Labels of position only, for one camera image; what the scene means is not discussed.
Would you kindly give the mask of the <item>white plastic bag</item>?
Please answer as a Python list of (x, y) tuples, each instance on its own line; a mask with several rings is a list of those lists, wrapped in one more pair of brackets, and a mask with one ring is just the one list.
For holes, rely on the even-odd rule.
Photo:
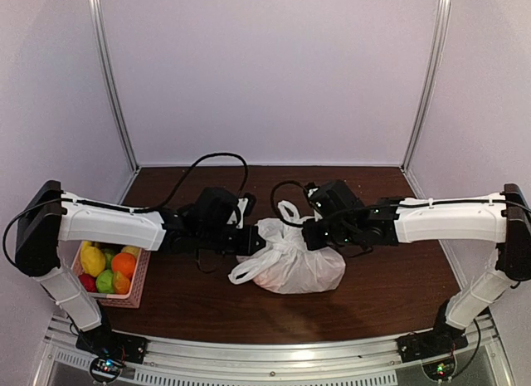
[(236, 258), (238, 265), (228, 275), (232, 284), (253, 281), (282, 295), (332, 291), (339, 286), (346, 263), (338, 252), (329, 247), (308, 250), (302, 230), (278, 218), (261, 219), (257, 226), (265, 246), (249, 257)]

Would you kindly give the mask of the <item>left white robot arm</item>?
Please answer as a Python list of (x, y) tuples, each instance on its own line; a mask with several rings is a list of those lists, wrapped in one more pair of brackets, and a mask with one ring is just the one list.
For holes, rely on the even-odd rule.
[(95, 299), (58, 253), (60, 242), (81, 247), (132, 246), (147, 252), (213, 251), (251, 256), (265, 247), (256, 226), (246, 224), (256, 199), (223, 188), (205, 188), (195, 203), (179, 209), (133, 208), (81, 198), (56, 180), (45, 182), (13, 219), (15, 267), (35, 279), (102, 356), (119, 349)]

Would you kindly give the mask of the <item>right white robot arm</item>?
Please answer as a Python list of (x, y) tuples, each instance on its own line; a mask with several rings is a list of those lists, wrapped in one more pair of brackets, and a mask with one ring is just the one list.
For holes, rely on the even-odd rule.
[(381, 198), (366, 205), (342, 180), (306, 185), (315, 219), (304, 222), (309, 250), (398, 246), (438, 241), (486, 248), (485, 265), (441, 305), (425, 345), (444, 353), (507, 290), (530, 279), (530, 208), (520, 186), (473, 198)]

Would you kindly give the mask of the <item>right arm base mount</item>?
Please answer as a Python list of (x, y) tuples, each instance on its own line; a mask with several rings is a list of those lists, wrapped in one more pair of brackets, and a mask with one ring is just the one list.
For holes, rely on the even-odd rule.
[(396, 339), (397, 350), (402, 362), (421, 362), (425, 376), (441, 384), (450, 380), (457, 371), (455, 353), (468, 346), (464, 335), (437, 333), (434, 330), (411, 332)]

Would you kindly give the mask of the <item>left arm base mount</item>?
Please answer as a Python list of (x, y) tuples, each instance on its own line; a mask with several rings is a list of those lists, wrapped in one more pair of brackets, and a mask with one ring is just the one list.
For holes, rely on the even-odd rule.
[(112, 330), (106, 318), (101, 325), (86, 331), (71, 319), (70, 331), (77, 337), (76, 348), (95, 356), (89, 364), (89, 375), (97, 384), (107, 385), (117, 380), (127, 363), (144, 362), (148, 340)]

